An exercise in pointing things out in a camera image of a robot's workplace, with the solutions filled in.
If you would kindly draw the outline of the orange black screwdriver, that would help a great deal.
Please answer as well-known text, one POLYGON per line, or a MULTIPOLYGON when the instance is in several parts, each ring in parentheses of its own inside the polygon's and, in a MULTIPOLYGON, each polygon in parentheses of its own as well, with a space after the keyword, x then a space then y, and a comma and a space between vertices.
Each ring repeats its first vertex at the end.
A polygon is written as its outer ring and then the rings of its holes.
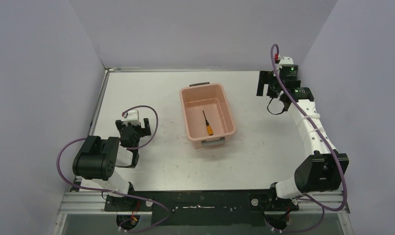
POLYGON ((204 111, 202 111, 202 112, 203 112, 203 116, 204 116, 204 119, 205 119, 205 125, 206 125, 207 134, 209 136, 212 136, 213 135, 213 130, 212 130, 211 126, 210 126, 209 121, 206 118, 205 112, 204 111))

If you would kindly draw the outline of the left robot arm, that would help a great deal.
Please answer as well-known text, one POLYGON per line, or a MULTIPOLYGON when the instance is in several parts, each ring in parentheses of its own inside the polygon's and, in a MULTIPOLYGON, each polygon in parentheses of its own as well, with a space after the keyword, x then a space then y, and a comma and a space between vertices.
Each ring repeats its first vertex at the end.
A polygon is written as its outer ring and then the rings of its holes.
POLYGON ((106 204, 123 211, 132 211, 140 206, 140 200, 132 194, 133 184, 117 171, 120 168, 135 168, 138 164, 140 139, 151 136, 149 119, 117 120, 119 137, 102 139, 88 136, 73 162, 73 173, 92 180, 107 192, 106 204))

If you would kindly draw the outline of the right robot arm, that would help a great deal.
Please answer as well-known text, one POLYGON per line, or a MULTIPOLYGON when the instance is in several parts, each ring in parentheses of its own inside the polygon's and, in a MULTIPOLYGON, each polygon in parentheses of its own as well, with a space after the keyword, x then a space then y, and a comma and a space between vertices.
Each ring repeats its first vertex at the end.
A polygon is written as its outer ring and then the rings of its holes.
POLYGON ((274 183, 275 191, 268 193, 266 204, 272 210, 281 208, 286 199, 299 198, 337 212, 346 206, 347 189, 344 174, 349 164, 346 153, 340 153, 329 140, 316 110, 314 96, 308 87, 301 87, 297 65, 281 65, 278 71, 260 71, 257 96, 279 99, 294 120, 303 141, 306 158, 293 177, 274 183), (342 188, 341 204, 332 208, 310 196, 311 192, 334 191, 342 188))

